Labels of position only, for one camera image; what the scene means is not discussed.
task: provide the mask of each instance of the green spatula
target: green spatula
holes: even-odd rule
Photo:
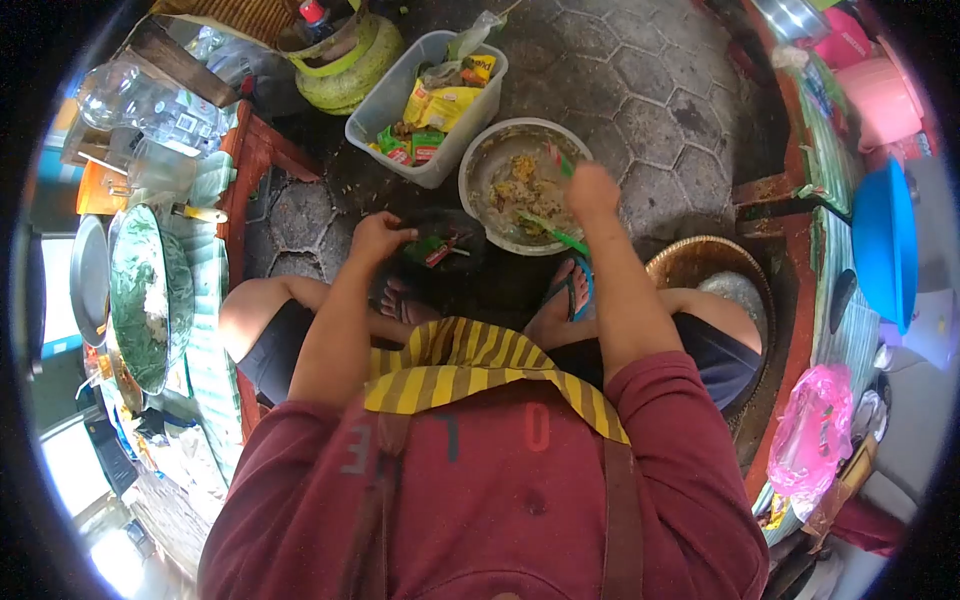
[[[529,213],[526,210],[521,210],[519,208],[516,210],[516,214],[519,215],[521,219],[526,219],[527,221],[530,221],[531,223],[536,223],[540,227],[546,229],[547,231],[550,232],[550,235],[553,235],[555,238],[557,238],[564,244],[567,244],[570,248],[579,252],[583,256],[590,256],[590,249],[587,248],[586,244],[573,239],[572,237],[570,237],[570,235],[559,230],[555,225],[553,225],[543,217],[538,217],[535,214]]]

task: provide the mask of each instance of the woven basket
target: woven basket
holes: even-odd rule
[[[647,262],[647,275],[659,289],[696,288],[710,276],[733,271],[748,278],[763,299],[767,335],[763,340],[762,365],[754,380],[723,410],[731,433],[739,427],[747,407],[755,400],[759,384],[767,376],[769,357],[776,339],[773,294],[767,278],[750,253],[734,242],[714,235],[698,235],[663,249]]]
[[[156,0],[151,14],[166,14],[233,30],[242,37],[276,48],[276,38],[297,19],[296,7],[285,0]]]

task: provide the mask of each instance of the yellow striped cloth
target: yellow striped cloth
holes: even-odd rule
[[[603,394],[562,372],[529,338],[463,317],[423,324],[402,350],[373,348],[367,410],[413,415],[518,379],[557,386],[573,410],[605,438],[629,444],[620,418]]]

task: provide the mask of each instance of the paving stone floor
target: paving stone floor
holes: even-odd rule
[[[512,3],[410,0],[398,26],[412,43]],[[623,222],[641,258],[689,235],[729,235],[732,183],[774,173],[762,172],[763,96],[727,59],[729,40],[691,0],[526,0],[489,40],[510,61],[496,119],[540,117],[577,133],[620,182]],[[249,215],[246,276],[330,281],[363,215],[460,206],[455,174],[421,189],[350,146],[345,121],[311,111],[276,123],[326,172],[314,184],[273,173]],[[424,292],[448,314],[521,327],[557,258],[488,246],[480,272],[434,276]]]

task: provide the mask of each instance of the hand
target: hand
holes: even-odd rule
[[[394,253],[400,244],[417,239],[416,229],[394,229],[400,219],[383,211],[370,215],[353,230],[350,258],[373,268]]]
[[[570,185],[564,194],[566,207],[573,213],[580,227],[586,229],[595,222],[617,218],[620,203],[620,188],[607,170],[596,162],[583,161],[577,164]]]

